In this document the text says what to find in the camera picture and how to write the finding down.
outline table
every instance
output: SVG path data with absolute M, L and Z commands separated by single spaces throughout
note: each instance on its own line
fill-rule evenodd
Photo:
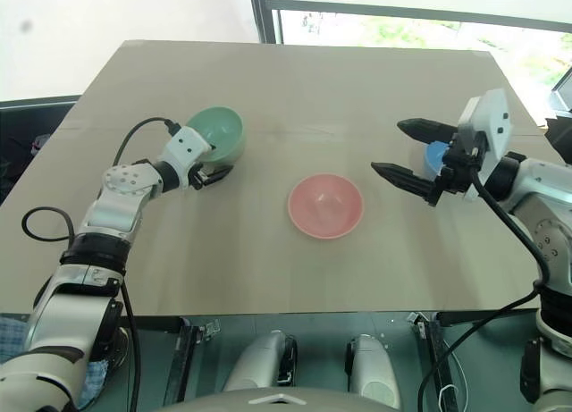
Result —
M 487 53 L 127 41 L 0 208 L 9 280 L 0 312 L 29 312 L 64 248 L 21 232 L 28 209 L 59 206 L 77 225 L 132 125 L 152 115 L 185 122 L 210 105 L 242 116 L 245 154 L 221 183 L 148 205 L 128 262 L 138 315 L 504 305 L 530 290 L 536 269 L 484 203 L 450 195 L 430 208 L 369 167 L 419 171 L 423 145 L 395 123 L 455 123 L 470 97 L 497 87 L 507 90 L 511 149 L 561 162 Z M 149 126 L 124 160 L 153 158 L 167 139 Z M 288 219 L 288 193 L 315 172 L 345 175 L 363 194 L 365 216 L 345 238 L 314 240 Z M 55 214 L 35 217 L 38 233 L 63 231 Z

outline cable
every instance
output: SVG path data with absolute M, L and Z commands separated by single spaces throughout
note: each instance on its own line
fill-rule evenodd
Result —
M 176 132 L 178 132 L 179 129 L 181 128 L 181 126 L 178 123 L 175 123 L 170 119 L 165 119 L 164 117 L 149 117 L 148 119 L 145 119 L 144 121 L 137 123 L 127 133 L 127 135 L 125 135 L 122 144 L 119 146 L 119 149 L 117 150 L 117 154 L 115 155 L 115 159 L 112 166 L 116 166 L 117 164 L 119 164 L 119 160 L 122 158 L 123 150 L 127 146 L 127 143 L 129 142 L 131 137 L 135 134 L 135 132 L 137 132 L 143 126 L 151 122 L 164 122 L 171 136 L 174 135 Z
M 37 213 L 38 211 L 52 211 L 54 213 L 58 213 L 63 217 L 65 220 L 65 224 L 68 228 L 67 236 L 60 236 L 58 238 L 45 238 L 42 236 L 38 236 L 37 234 L 33 233 L 28 228 L 28 220 L 29 218 Z M 59 242 L 60 240 L 68 240 L 68 247 L 72 246 L 73 238 L 75 237 L 75 232 L 73 230 L 73 223 L 71 217 L 60 208 L 55 208 L 53 206 L 36 206 L 35 208 L 30 209 L 24 216 L 21 218 L 21 229 L 26 233 L 29 237 L 33 240 L 39 240 L 41 242 Z
M 445 344 L 445 346 L 447 348 L 450 348 L 449 343 L 447 343 L 446 340 L 443 340 L 443 343 Z M 463 379 L 463 385 L 465 385 L 465 406 L 463 407 L 463 412 L 467 412 L 467 408 L 468 408 L 468 382 L 467 382 L 467 377 L 465 376 L 465 371 L 463 370 L 463 366 L 461 365 L 461 362 L 459 361 L 457 354 L 455 354 L 454 352 L 451 353 L 451 356 L 453 357 L 453 360 L 455 360 L 455 363 L 457 363 L 457 369 L 458 372 L 461 374 L 461 378 Z
M 123 301 L 125 302 L 125 312 L 127 313 L 127 320 L 131 329 L 131 338 L 133 342 L 133 357 L 135 359 L 135 374 L 133 375 L 133 391 L 131 392 L 131 404 L 129 411 L 135 412 L 137 410 L 137 402 L 139 400 L 139 386 L 141 385 L 141 348 L 139 343 L 139 333 L 137 332 L 137 325 L 135 323 L 135 316 L 133 315 L 133 308 L 127 292 L 127 285 L 125 279 L 122 284 Z
M 526 234 L 518 227 L 518 225 L 512 221 L 510 216 L 502 209 L 502 207 L 497 203 L 497 201 L 494 200 L 494 198 L 491 196 L 491 193 L 489 193 L 486 190 L 484 185 L 479 180 L 478 171 L 476 170 L 476 168 L 471 168 L 469 170 L 469 175 L 471 178 L 471 182 L 475 186 L 476 190 L 479 192 L 479 195 L 481 196 L 481 198 L 486 202 L 486 204 L 491 208 L 491 210 L 506 224 L 506 226 L 510 229 L 510 231 L 512 231 L 517 236 L 517 238 L 520 240 L 520 242 L 522 242 L 522 244 L 526 247 L 526 249 L 530 252 L 530 254 L 532 254 L 532 256 L 536 260 L 536 263 L 538 264 L 538 267 L 540 269 L 541 279 L 534 282 L 533 290 L 530 293 L 528 293 L 526 296 L 524 296 L 523 298 L 520 298 L 518 300 L 515 300 L 514 302 L 509 303 L 505 307 L 498 309 L 497 311 L 493 312 L 491 315 L 487 316 L 483 320 L 474 324 L 473 327 L 471 327 L 466 332 L 464 332 L 450 347 L 447 348 L 447 350 L 441 355 L 441 357 L 436 361 L 436 363 L 433 364 L 433 367 L 429 370 L 429 372 L 427 372 L 427 374 L 423 378 L 423 381 L 419 385 L 419 391 L 417 392 L 417 411 L 418 412 L 423 412 L 423 397 L 424 397 L 425 388 L 426 388 L 427 384 L 429 383 L 431 377 L 437 371 L 437 369 L 439 367 L 441 367 L 441 365 L 445 362 L 445 360 L 447 360 L 449 355 L 451 355 L 453 353 L 453 351 L 455 349 L 457 349 L 457 347 L 461 343 L 466 341 L 467 338 L 471 334 L 478 331 L 481 327 L 488 324 L 490 321 L 494 320 L 495 318 L 497 318 L 501 315 L 507 314 L 509 311 L 511 311 L 515 307 L 520 307 L 520 306 L 524 305 L 525 303 L 534 299 L 536 296 L 538 296 L 540 289 L 543 287 L 544 284 L 546 284 L 546 282 L 549 279 L 548 263 L 544 259 L 544 256 L 540 252 L 540 250 L 526 236 Z
M 438 404 L 438 406 L 439 406 L 439 412 L 443 412 L 443 408 L 441 407 L 441 400 L 442 400 L 443 392 L 444 392 L 445 390 L 449 389 L 449 388 L 453 388 L 456 393 L 458 392 L 457 385 L 454 385 L 454 384 L 452 384 L 452 383 L 449 383 L 449 384 L 445 385 L 443 388 L 441 388 L 441 389 L 439 390 L 439 398 L 438 398 L 438 400 L 437 400 L 437 401 L 439 402 L 439 404 Z

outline black cable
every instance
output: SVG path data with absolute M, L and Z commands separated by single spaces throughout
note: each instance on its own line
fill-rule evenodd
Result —
M 117 150 L 117 154 L 115 155 L 113 166 L 116 166 L 117 164 L 119 164 L 119 160 L 122 158 L 123 150 L 127 146 L 127 143 L 129 142 L 131 137 L 135 134 L 135 132 L 137 132 L 139 129 L 141 129 L 141 127 L 143 127 L 146 124 L 151 123 L 151 122 L 163 122 L 167 126 L 167 128 L 169 129 L 169 133 L 171 133 L 172 135 L 174 135 L 174 133 L 176 133 L 176 131 L 178 131 L 178 129 L 181 128 L 181 126 L 179 126 L 177 123 L 173 122 L 170 119 L 165 119 L 164 117 L 149 117 L 148 119 L 145 119 L 144 121 L 137 123 L 127 133 L 127 135 L 125 135 L 125 138 L 123 139 L 123 142 L 119 146 L 119 149 Z
M 505 307 L 498 309 L 493 314 L 487 316 L 483 320 L 479 321 L 478 323 L 474 324 L 473 327 L 468 329 L 464 332 L 450 347 L 448 347 L 445 352 L 439 357 L 437 362 L 433 365 L 433 367 L 427 372 L 421 385 L 419 385 L 419 391 L 417 392 L 417 411 L 423 412 L 423 397 L 425 393 L 425 388 L 433 374 L 437 371 L 437 369 L 449 358 L 449 356 L 457 349 L 457 347 L 463 343 L 471 334 L 478 331 L 481 327 L 488 324 L 490 321 L 494 320 L 495 318 L 507 314 L 509 311 L 514 309 L 515 307 L 520 307 L 524 305 L 526 302 L 534 299 L 538 296 L 540 288 L 548 281 L 550 273 L 548 268 L 548 263 L 544 259 L 543 253 L 541 253 L 540 249 L 536 247 L 536 245 L 526 236 L 526 234 L 518 227 L 518 225 L 510 218 L 510 216 L 502 209 L 502 207 L 497 203 L 497 201 L 492 197 L 491 193 L 487 191 L 484 185 L 481 183 L 478 171 L 473 168 L 469 170 L 471 182 L 475 186 L 476 190 L 479 192 L 481 198 L 486 202 L 486 204 L 491 208 L 491 210 L 498 215 L 498 217 L 502 220 L 503 223 L 512 231 L 517 238 L 522 242 L 522 244 L 526 247 L 526 249 L 532 254 L 541 273 L 541 279 L 534 282 L 534 289 L 528 293 L 523 298 L 515 300 L 514 302 L 509 303 Z
M 63 219 L 65 220 L 65 224 L 68 228 L 67 236 L 60 236 L 58 238 L 44 238 L 44 237 L 38 236 L 37 234 L 33 233 L 28 228 L 28 220 L 33 214 L 37 213 L 38 211 L 52 211 L 54 213 L 58 213 L 59 215 L 61 215 L 63 217 Z M 26 233 L 32 239 L 39 240 L 42 242 L 58 242 L 60 240 L 68 240 L 68 247 L 72 246 L 73 238 L 75 237 L 75 232 L 73 230 L 73 223 L 72 223 L 71 217 L 68 215 L 68 213 L 66 213 L 62 209 L 55 208 L 53 206 L 37 206 L 35 208 L 30 209 L 21 218 L 21 229 L 24 231 L 24 233 Z
M 133 375 L 133 391 L 131 392 L 131 404 L 129 407 L 130 412 L 137 410 L 137 402 L 139 400 L 139 386 L 141 385 L 141 347 L 139 343 L 139 333 L 137 332 L 137 325 L 135 323 L 135 316 L 133 315 L 133 308 L 127 292 L 127 285 L 123 279 L 122 284 L 123 301 L 125 302 L 125 312 L 127 313 L 127 320 L 131 330 L 131 339 L 133 343 L 133 357 L 135 359 L 135 374 Z

